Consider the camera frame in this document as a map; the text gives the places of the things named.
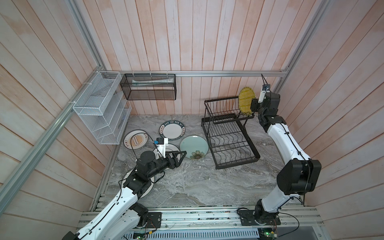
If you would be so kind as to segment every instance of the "black mesh basket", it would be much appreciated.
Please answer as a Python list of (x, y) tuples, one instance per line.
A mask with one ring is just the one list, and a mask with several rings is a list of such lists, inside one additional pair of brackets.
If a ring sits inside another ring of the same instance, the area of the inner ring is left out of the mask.
[(255, 115), (240, 112), (237, 96), (206, 100), (204, 104), (201, 125), (216, 169), (257, 162), (260, 154), (245, 129), (247, 120)]
[(127, 100), (176, 100), (175, 74), (124, 74), (120, 86)]

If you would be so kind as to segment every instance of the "black cable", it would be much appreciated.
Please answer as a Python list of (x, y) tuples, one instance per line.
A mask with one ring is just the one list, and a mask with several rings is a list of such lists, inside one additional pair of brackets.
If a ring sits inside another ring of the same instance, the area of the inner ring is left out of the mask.
[(82, 237), (80, 238), (80, 240), (82, 240), (86, 235), (88, 235), (88, 233), (86, 233), (84, 236), (82, 236)]
[(163, 176), (161, 176), (158, 180), (156, 180), (155, 182), (152, 182), (152, 180), (151, 179), (149, 179), (150, 181), (151, 181), (151, 183), (153, 183), (153, 184), (155, 184), (155, 183), (157, 183), (158, 181), (160, 181), (165, 175), (166, 175), (166, 173), (164, 172), (164, 170), (163, 170)]
[(302, 200), (301, 200), (300, 198), (298, 198), (298, 197), (294, 197), (294, 198), (296, 198), (297, 200), (299, 200), (300, 203), (304, 206), (304, 204), (303, 204), (303, 202), (302, 202)]
[(163, 156), (163, 154), (161, 154), (161, 152), (160, 152), (159, 149), (157, 148), (157, 145), (155, 144), (155, 141), (153, 141), (152, 137), (151, 137), (149, 134), (148, 134), (148, 136), (151, 138), (151, 140), (152, 140), (153, 144), (155, 145), (157, 151), (159, 152), (160, 156), (161, 156), (162, 158), (165, 158), (165, 156)]
[[(266, 81), (265, 77), (263, 76), (263, 74), (261, 74), (261, 75), (262, 75), (263, 83), (264, 83), (264, 81), (265, 81), (265, 84), (266, 84), (266, 85), (269, 85), (268, 82)], [(272, 97), (271, 97), (271, 93), (272, 93), (271, 85), (269, 85), (269, 98), (272, 98)]]
[[(133, 146), (132, 146), (132, 138), (134, 137), (134, 136), (136, 136), (136, 135), (138, 135), (138, 134), (140, 134), (140, 133), (145, 133), (145, 134), (147, 134), (146, 132), (139, 132), (139, 133), (136, 133), (135, 135), (133, 135), (132, 137), (131, 137), (131, 139), (130, 139), (130, 144), (131, 144), (131, 147), (132, 147), (132, 151), (133, 151), (133, 153), (135, 154), (135, 156), (136, 156), (136, 153), (135, 153), (135, 151), (134, 151), (134, 149), (133, 149)], [(156, 146), (156, 149), (157, 149), (157, 151), (160, 153), (160, 155), (162, 156), (162, 154), (161, 154), (161, 152), (159, 151), (159, 149), (157, 148), (157, 145), (154, 143), (154, 145)], [(155, 181), (155, 182), (152, 182), (152, 183), (157, 183), (159, 180), (161, 180), (164, 176), (165, 176), (165, 172), (163, 171), (163, 173), (164, 173), (164, 175), (162, 176), (162, 177), (160, 177), (157, 181)], [(119, 183), (119, 186), (120, 186), (120, 194), (119, 194), (119, 197), (118, 197), (118, 200), (117, 201), (119, 201), (119, 199), (120, 199), (120, 197), (121, 197), (121, 192), (122, 192), (122, 182), (124, 181), (124, 180), (127, 180), (127, 178), (124, 178), (124, 179), (121, 179), (118, 183)], [(115, 206), (115, 204), (113, 204), (112, 206), (111, 206), (111, 208), (107, 211), (107, 213), (101, 218), (101, 220), (95, 225), (95, 226), (93, 226), (90, 230), (89, 230), (89, 232), (91, 232), (104, 218), (105, 218), (105, 216), (110, 212), (110, 210), (113, 208), (113, 206)]]
[(290, 234), (290, 233), (296, 231), (296, 230), (300, 227), (300, 222), (299, 222), (299, 220), (298, 220), (295, 216), (293, 216), (293, 215), (291, 215), (291, 214), (287, 214), (287, 213), (285, 213), (285, 212), (279, 212), (279, 213), (280, 213), (280, 214), (286, 214), (286, 215), (289, 215), (289, 216), (291, 216), (291, 217), (294, 217), (294, 218), (296, 219), (296, 221), (297, 221), (297, 228), (295, 228), (295, 230), (290, 231), (290, 232), (287, 232), (287, 233), (285, 233), (285, 234), (283, 234), (283, 235), (280, 235), (279, 237), (282, 237), (282, 236), (284, 236), (284, 235)]
[(151, 138), (151, 140), (152, 140), (153, 144), (155, 145), (157, 151), (159, 152), (160, 156), (161, 156), (162, 158), (165, 158), (165, 156), (163, 156), (163, 154), (161, 154), (161, 152), (159, 151), (157, 145), (155, 144), (155, 141), (153, 141), (153, 138), (152, 138), (148, 133), (146, 133), (146, 132), (138, 132), (138, 133), (136, 133), (135, 135), (133, 135), (133, 136), (131, 137), (131, 139), (129, 140), (129, 143), (131, 144), (132, 149), (129, 149), (129, 148), (128, 148), (129, 150), (132, 150), (132, 151), (133, 151), (133, 154), (135, 154), (136, 159), (138, 159), (138, 157), (137, 157), (137, 155), (136, 155), (136, 153), (135, 153), (135, 150), (133, 149), (133, 146), (132, 146), (132, 139), (133, 139), (134, 136), (136, 136), (136, 135), (138, 135), (138, 134), (141, 134), (141, 133), (144, 133), (144, 134), (146, 134), (148, 137)]
[(240, 208), (238, 208), (238, 209), (236, 210), (237, 215), (240, 216), (239, 211), (242, 210), (242, 209), (249, 210), (249, 209), (246, 208), (246, 207), (240, 207)]
[(285, 129), (284, 125), (280, 123), (280, 125), (283, 127), (284, 131), (285, 131), (285, 134), (287, 134), (287, 136), (289, 137), (289, 139), (291, 140), (291, 143), (293, 144), (293, 146), (296, 148), (296, 151), (297, 153), (304, 159), (304, 161), (307, 163), (308, 165), (308, 177), (307, 177), (307, 182), (305, 184), (305, 189), (304, 189), (304, 196), (303, 196), (303, 202), (302, 202), (302, 205), (305, 207), (305, 194), (307, 193), (307, 186), (308, 186), (308, 182), (310, 180), (310, 176), (311, 176), (311, 167), (310, 167), (310, 163), (308, 162), (307, 159), (304, 158), (304, 156), (301, 154), (301, 152), (297, 149), (296, 145), (293, 143), (291, 137), (289, 136), (289, 132), (287, 132), (287, 130)]
[(115, 204), (113, 204), (112, 206), (111, 206), (111, 208), (107, 211), (107, 213), (100, 219), (100, 221), (98, 222), (98, 223), (96, 223), (96, 225), (95, 226), (93, 226), (93, 228), (91, 228), (90, 230), (89, 230), (89, 232), (92, 232), (92, 230), (105, 218), (105, 216), (109, 213), (109, 211), (113, 208), (113, 206), (115, 206)]

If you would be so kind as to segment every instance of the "metal vent grille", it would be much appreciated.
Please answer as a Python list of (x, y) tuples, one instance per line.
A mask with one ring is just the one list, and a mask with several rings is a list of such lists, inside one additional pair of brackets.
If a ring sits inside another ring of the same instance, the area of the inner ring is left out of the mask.
[[(127, 239), (134, 239), (133, 232), (125, 235)], [(242, 239), (259, 238), (257, 228), (242, 229), (207, 229), (207, 230), (158, 230), (149, 234), (147, 239), (180, 240), (180, 239)]]

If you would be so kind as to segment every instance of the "black metal dish rack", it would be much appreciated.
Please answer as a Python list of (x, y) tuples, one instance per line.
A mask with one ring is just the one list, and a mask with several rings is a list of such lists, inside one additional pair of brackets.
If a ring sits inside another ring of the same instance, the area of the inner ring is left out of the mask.
[(254, 113), (245, 115), (240, 112), (238, 96), (205, 100), (204, 105), (201, 126), (216, 169), (257, 162), (260, 154), (245, 129), (247, 120), (255, 117)]

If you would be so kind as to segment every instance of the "dish rack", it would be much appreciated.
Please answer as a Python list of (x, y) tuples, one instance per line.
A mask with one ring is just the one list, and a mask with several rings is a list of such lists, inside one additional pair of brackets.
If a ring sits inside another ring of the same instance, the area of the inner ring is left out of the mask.
[(73, 106), (100, 144), (119, 144), (132, 110), (122, 91), (114, 94), (120, 81), (119, 72), (98, 72)]
[(245, 124), (255, 115), (242, 114), (238, 96), (205, 100), (205, 114), (201, 119), (216, 169), (234, 167), (260, 159), (255, 145), (248, 136)]

